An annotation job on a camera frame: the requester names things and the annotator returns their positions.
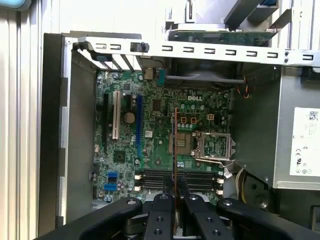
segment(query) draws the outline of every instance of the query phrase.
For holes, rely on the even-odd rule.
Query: green circuit board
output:
[[[152,185],[134,189],[136,171],[170,173],[173,166],[173,113],[177,115],[177,166],[179,171],[222,174],[218,164],[196,161],[191,151],[197,147],[194,131],[226,133],[228,130],[228,91],[169,89],[157,79],[144,79],[143,72],[106,72],[97,77],[94,165],[96,197],[110,202],[121,197],[160,193]],[[120,91],[119,138],[113,139],[114,92]],[[226,139],[209,136],[205,152],[225,154]],[[117,173],[112,180],[108,173]],[[106,190],[105,184],[116,185]],[[213,189],[195,189],[214,203]]]

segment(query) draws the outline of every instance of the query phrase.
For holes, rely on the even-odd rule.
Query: pci express slot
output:
[[[137,148],[137,154],[138,157],[142,157],[142,151],[141,151],[141,130],[142,130],[142,123],[143,121],[143,97],[141,95],[137,96],[136,101],[136,136],[135,136],[135,145]]]
[[[120,133],[120,115],[121,115],[121,92],[113,93],[113,125],[112,139],[118,140]]]

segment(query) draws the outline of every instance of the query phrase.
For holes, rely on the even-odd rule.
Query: metal frame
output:
[[[231,29],[236,29],[260,3],[261,0],[237,0],[224,23]]]
[[[101,54],[204,59],[283,66],[320,67],[320,51],[283,48],[208,44],[194,42],[151,41],[148,52],[131,51],[131,43],[142,40],[102,37],[82,37],[76,42],[87,43],[87,49]]]

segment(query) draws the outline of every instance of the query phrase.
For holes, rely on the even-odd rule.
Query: blue pcie slot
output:
[[[137,148],[138,157],[142,157],[141,152],[141,128],[142,128],[142,120],[143,120],[143,97],[141,95],[137,96],[136,101],[136,136],[135,136],[135,145]]]
[[[176,167],[176,118],[172,114],[172,180],[175,181],[175,167]]]
[[[104,185],[103,189],[107,190],[107,191],[116,191],[117,190],[117,184],[106,183]]]
[[[108,172],[108,178],[117,178],[118,173],[116,171],[109,171]]]

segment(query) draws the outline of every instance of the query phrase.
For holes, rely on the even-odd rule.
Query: sata port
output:
[[[117,190],[117,184],[110,184],[110,183],[107,183],[104,185],[104,190],[106,191],[115,191]]]
[[[116,171],[109,171],[108,172],[108,178],[117,178],[118,173]]]

